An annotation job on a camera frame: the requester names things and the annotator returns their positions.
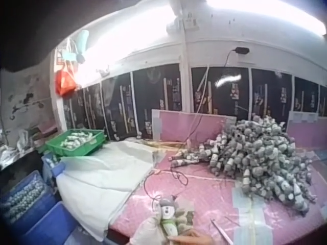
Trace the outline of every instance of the blue plastic crate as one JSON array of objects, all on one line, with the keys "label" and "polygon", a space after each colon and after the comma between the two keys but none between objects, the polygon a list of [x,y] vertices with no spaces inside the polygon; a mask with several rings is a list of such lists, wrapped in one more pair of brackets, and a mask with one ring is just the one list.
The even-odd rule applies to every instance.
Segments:
[{"label": "blue plastic crate", "polygon": [[[27,186],[36,176],[40,181],[44,182],[40,173],[35,170],[28,176],[22,179],[16,186],[14,186],[8,193],[2,196],[1,202],[4,203],[6,200],[21,191]],[[51,189],[46,186],[45,193],[38,198],[38,200],[30,207],[25,214],[20,217],[16,222],[9,224],[10,228],[15,235],[21,236],[25,234],[31,227],[33,227],[53,206],[56,205],[56,199],[52,194]]]},{"label": "blue plastic crate", "polygon": [[23,237],[24,245],[63,245],[78,225],[62,202],[58,202]]},{"label": "blue plastic crate", "polygon": [[44,156],[42,156],[41,159],[43,161],[43,164],[45,164],[47,166],[47,169],[51,170],[52,176],[56,178],[58,175],[60,175],[65,170],[66,165],[64,162],[60,161],[56,166],[51,167],[46,159],[52,158],[52,156],[53,156],[53,153],[48,153],[48,154],[45,154]]}]

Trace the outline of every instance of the green plastic crate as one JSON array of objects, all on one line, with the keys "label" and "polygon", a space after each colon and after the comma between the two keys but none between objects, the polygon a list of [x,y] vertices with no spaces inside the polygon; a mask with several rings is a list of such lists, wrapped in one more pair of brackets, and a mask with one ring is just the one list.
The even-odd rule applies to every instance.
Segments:
[{"label": "green plastic crate", "polygon": [[[64,141],[67,136],[73,132],[93,133],[93,137],[88,142],[72,150],[61,147],[61,142]],[[56,155],[63,157],[82,157],[86,156],[94,149],[102,146],[105,139],[106,138],[103,130],[69,129],[66,132],[58,135],[57,137],[47,141],[45,144],[47,145],[48,150],[50,150]]]}]

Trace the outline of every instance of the tweezers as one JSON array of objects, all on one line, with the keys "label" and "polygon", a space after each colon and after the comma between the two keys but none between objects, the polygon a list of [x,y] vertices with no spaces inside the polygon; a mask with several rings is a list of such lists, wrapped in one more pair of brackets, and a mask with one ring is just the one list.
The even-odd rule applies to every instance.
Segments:
[{"label": "tweezers", "polygon": [[225,238],[225,240],[228,242],[228,244],[233,245],[232,240],[229,238],[229,236],[226,234],[226,232],[224,232],[224,230],[221,229],[221,227],[216,224],[215,220],[212,218],[210,220],[211,220],[211,223],[214,225],[214,227],[218,230],[218,232]]}]

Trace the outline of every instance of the wall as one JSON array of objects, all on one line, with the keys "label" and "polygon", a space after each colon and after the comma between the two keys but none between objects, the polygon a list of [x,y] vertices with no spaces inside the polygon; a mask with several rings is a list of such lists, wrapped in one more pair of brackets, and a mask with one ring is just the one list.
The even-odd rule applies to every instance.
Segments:
[{"label": "wall", "polygon": [[[140,12],[149,9],[150,5],[167,3],[143,1],[137,10]],[[327,86],[327,49],[323,37],[267,16],[217,10],[205,1],[182,1],[182,8],[183,21],[175,22],[167,35],[111,65],[109,77],[179,63],[183,111],[193,111],[191,68],[223,66],[230,50],[244,46],[250,48],[250,53],[246,56],[231,53],[227,66],[278,71]],[[112,20],[108,29],[119,26],[128,14],[135,12],[136,8],[132,7],[115,13],[108,19]],[[110,52],[103,51],[101,56],[110,56]],[[87,78],[90,65],[85,64],[84,67],[82,70],[86,72],[82,76],[82,86],[101,80],[100,77]]]},{"label": "wall", "polygon": [[49,55],[39,65],[19,72],[1,70],[1,118],[10,146],[16,146],[19,129],[54,124]]}]

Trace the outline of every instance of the person's hand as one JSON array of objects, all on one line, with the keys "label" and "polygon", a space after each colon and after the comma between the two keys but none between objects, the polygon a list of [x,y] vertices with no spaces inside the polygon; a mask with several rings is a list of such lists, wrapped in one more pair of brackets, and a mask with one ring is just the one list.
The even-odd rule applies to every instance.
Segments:
[{"label": "person's hand", "polygon": [[[187,225],[187,219],[184,215],[185,211],[183,209],[177,209],[176,216],[176,226],[179,234],[190,229],[192,226]],[[143,221],[132,238],[130,238],[129,244],[131,245],[144,245],[144,244],[167,244],[168,240],[162,230],[160,225],[161,220],[161,209],[157,209],[157,213],[150,218]]]},{"label": "person's hand", "polygon": [[202,234],[194,229],[186,231],[183,235],[168,237],[169,241],[180,245],[214,245],[215,242],[211,236]]}]

